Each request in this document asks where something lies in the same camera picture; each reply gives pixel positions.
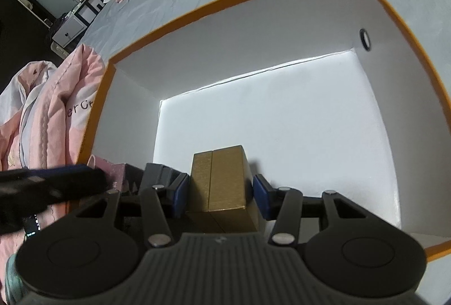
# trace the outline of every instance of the small box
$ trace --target small box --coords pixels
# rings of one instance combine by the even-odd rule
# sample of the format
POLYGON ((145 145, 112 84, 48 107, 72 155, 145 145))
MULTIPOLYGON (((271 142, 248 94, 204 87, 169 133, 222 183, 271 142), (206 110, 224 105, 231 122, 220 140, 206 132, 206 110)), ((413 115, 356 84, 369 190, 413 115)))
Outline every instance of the small box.
POLYGON ((252 174, 242 146, 194 155, 187 214, 204 232, 258 230, 252 174))

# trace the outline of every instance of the box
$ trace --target box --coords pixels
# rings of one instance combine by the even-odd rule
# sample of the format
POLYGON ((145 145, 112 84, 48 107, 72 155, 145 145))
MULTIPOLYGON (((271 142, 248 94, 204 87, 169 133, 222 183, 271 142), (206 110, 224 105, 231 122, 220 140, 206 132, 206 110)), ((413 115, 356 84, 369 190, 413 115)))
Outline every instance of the box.
POLYGON ((203 232, 258 231, 252 174, 242 146, 194 155, 187 215, 203 232))
POLYGON ((242 145, 272 185, 336 190, 426 247, 451 237, 450 121, 387 0, 217 0, 109 59, 79 160, 189 172, 242 145))

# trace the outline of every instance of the hole with black rim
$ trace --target hole with black rim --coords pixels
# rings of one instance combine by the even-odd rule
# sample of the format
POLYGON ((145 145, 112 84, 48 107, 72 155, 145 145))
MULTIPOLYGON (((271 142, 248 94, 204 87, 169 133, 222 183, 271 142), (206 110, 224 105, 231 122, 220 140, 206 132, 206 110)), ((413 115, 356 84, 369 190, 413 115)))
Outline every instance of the hole with black rim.
POLYGON ((371 50, 371 41, 369 35, 365 29, 360 29, 360 41, 367 52, 371 50))

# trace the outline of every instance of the white cardboard bottom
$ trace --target white cardboard bottom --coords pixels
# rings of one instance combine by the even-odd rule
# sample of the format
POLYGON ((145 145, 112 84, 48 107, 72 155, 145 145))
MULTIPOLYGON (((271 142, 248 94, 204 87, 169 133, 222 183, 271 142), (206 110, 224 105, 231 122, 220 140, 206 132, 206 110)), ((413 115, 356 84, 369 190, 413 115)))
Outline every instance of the white cardboard bottom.
POLYGON ((253 173, 306 196, 334 189, 400 225, 390 145, 353 51, 164 100, 153 161, 191 171, 193 154, 243 145, 253 173))

